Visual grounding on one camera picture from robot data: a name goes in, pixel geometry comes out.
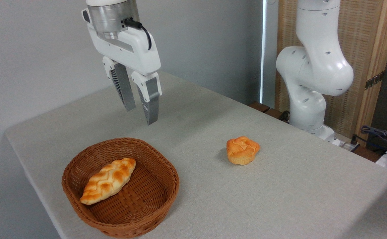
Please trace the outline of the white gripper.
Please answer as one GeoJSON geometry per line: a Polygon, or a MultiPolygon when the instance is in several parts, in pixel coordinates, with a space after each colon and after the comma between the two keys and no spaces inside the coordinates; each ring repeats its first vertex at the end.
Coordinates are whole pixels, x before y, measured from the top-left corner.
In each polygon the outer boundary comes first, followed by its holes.
{"type": "Polygon", "coordinates": [[[127,68],[134,70],[147,124],[157,121],[159,96],[162,95],[160,57],[153,36],[139,22],[137,9],[84,9],[83,18],[96,50],[102,59],[107,77],[113,82],[126,109],[135,105],[127,68]]]}

